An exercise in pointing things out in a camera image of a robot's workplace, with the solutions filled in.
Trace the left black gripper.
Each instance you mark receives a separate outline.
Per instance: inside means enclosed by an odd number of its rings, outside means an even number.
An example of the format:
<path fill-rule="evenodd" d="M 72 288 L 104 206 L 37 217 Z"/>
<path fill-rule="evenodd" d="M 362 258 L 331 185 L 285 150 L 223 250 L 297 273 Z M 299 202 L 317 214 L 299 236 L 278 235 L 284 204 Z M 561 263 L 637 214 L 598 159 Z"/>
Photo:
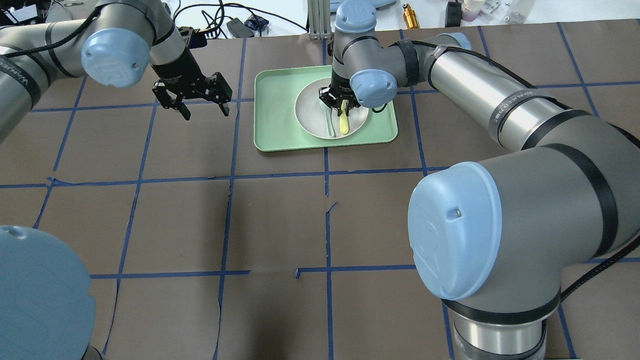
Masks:
<path fill-rule="evenodd" d="M 219 71 L 205 77 L 189 48 L 171 63 L 152 64 L 151 68 L 160 81 L 154 82 L 151 91 L 163 109 L 173 109 L 189 121 L 191 112 L 184 98 L 202 99 L 217 104 L 224 116 L 230 115 L 228 104 L 233 97 L 233 89 Z M 171 97 L 169 92 L 177 95 L 176 98 Z"/>

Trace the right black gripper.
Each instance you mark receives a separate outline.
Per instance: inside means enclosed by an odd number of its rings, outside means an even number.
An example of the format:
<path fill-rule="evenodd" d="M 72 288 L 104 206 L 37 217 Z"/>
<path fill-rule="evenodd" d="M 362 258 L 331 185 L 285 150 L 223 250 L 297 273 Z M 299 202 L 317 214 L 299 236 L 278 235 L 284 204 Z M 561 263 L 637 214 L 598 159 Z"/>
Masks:
<path fill-rule="evenodd" d="M 318 89 L 318 98 L 329 109 L 339 109 L 339 117 L 348 117 L 350 109 L 361 107 L 350 80 L 335 71 L 331 73 L 329 86 Z"/>

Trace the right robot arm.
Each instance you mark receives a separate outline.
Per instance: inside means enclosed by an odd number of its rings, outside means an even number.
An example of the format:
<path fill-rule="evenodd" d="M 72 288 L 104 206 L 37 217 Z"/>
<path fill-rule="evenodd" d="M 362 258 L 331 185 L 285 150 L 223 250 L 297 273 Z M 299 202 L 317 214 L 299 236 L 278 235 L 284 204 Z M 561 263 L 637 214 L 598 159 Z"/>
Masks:
<path fill-rule="evenodd" d="M 421 280 L 452 312 L 462 358 L 542 360 L 546 320 L 574 291 L 561 290 L 562 270 L 633 250 L 639 149 L 471 51 L 462 33 L 382 47 L 376 11 L 367 0 L 339 5 L 331 82 L 319 96 L 342 115 L 428 82 L 508 151 L 425 176 L 407 233 Z"/>

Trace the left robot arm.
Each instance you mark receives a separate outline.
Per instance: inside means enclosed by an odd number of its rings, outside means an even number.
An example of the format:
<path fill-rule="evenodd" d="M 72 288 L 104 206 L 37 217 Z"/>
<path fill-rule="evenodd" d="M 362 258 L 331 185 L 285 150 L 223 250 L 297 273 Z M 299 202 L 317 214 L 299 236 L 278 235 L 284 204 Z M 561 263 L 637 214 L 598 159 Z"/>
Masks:
<path fill-rule="evenodd" d="M 219 72 L 206 77 L 170 10 L 160 0 L 99 0 L 84 20 L 1 28 L 1 139 L 62 78 L 87 75 L 129 88 L 148 66 L 164 109 L 190 112 L 184 100 L 218 104 L 233 91 Z M 95 299 L 79 256 L 62 240 L 31 227 L 1 227 L 1 358 L 101 360 L 91 346 Z"/>

